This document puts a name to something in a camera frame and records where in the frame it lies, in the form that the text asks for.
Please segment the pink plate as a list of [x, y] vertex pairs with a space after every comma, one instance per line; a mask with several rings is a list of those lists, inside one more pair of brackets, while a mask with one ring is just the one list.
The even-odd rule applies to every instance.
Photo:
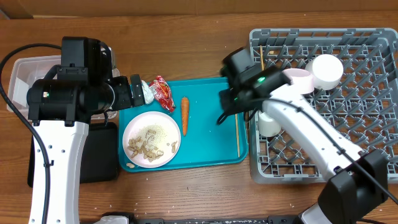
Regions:
[[169, 115], [150, 111], [128, 122], [121, 149], [128, 163], [152, 169], [170, 162], [177, 155], [181, 140], [180, 128]]

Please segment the wooden chopstick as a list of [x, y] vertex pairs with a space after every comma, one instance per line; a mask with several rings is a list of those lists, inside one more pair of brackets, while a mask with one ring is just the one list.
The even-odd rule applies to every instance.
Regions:
[[265, 69], [265, 66], [264, 66], [264, 55], [263, 55], [264, 51], [262, 45], [259, 46], [259, 50], [260, 50], [261, 70], [263, 71]]
[[234, 115], [235, 117], [235, 125], [236, 125], [236, 145], [237, 145], [237, 153], [238, 153], [238, 158], [240, 158], [240, 143], [239, 143], [239, 124], [238, 124], [238, 114]]

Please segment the pink bowl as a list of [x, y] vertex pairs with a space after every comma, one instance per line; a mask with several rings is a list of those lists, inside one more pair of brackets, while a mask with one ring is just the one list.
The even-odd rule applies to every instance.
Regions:
[[301, 68], [288, 68], [283, 73], [291, 79], [291, 85], [301, 95], [310, 94], [314, 91], [313, 75]]

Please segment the white bowl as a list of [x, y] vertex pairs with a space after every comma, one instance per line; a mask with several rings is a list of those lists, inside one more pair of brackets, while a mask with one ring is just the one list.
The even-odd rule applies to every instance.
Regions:
[[315, 57], [305, 67], [313, 76], [313, 85], [316, 89], [331, 90], [340, 82], [343, 76], [343, 64], [330, 54]]

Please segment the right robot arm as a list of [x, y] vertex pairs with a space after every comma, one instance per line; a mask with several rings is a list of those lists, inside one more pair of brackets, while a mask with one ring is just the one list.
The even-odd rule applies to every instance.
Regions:
[[275, 120], [315, 163], [326, 181], [318, 200], [296, 218], [296, 223], [356, 223], [391, 195], [387, 159], [363, 150], [342, 136], [300, 94], [281, 69], [224, 66], [221, 76], [229, 88], [220, 92], [223, 114], [258, 109]]

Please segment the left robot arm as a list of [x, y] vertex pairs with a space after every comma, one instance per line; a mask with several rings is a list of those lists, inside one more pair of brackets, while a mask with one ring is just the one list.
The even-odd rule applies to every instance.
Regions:
[[64, 37], [61, 62], [27, 92], [35, 165], [30, 223], [79, 223], [83, 148], [91, 117], [145, 103], [139, 75], [113, 76], [102, 41]]

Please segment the orange carrot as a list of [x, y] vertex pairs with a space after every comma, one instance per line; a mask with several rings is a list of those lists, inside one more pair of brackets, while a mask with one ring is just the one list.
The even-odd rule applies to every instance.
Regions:
[[183, 97], [181, 100], [181, 117], [182, 117], [182, 133], [186, 136], [188, 129], [190, 102], [187, 97]]

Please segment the peanut and rice scraps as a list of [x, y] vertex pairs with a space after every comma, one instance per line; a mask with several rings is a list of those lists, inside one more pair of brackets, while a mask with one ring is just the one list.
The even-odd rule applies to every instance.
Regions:
[[174, 129], [152, 124], [131, 134], [127, 141], [127, 156], [154, 165], [169, 160], [177, 152], [179, 135]]

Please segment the white tissue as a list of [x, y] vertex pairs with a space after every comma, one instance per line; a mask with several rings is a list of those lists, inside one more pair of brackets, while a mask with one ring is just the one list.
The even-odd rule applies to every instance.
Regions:
[[141, 81], [141, 85], [142, 85], [145, 104], [149, 105], [154, 101], [154, 95], [150, 90], [148, 84], [144, 80]]

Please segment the white plastic cup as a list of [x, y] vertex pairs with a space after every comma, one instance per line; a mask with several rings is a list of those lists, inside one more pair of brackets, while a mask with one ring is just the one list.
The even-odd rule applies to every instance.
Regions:
[[279, 134], [281, 130], [281, 126], [278, 122], [272, 119], [268, 114], [259, 112], [258, 114], [258, 122], [257, 129], [259, 134], [264, 137], [273, 137]]

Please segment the red snack wrapper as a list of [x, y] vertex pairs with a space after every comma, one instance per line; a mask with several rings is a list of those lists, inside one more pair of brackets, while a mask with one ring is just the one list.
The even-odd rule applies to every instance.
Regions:
[[169, 113], [175, 111], [175, 104], [172, 98], [172, 91], [168, 83], [162, 76], [156, 76], [156, 78], [150, 83], [149, 89], [152, 92], [154, 99], [158, 101]]

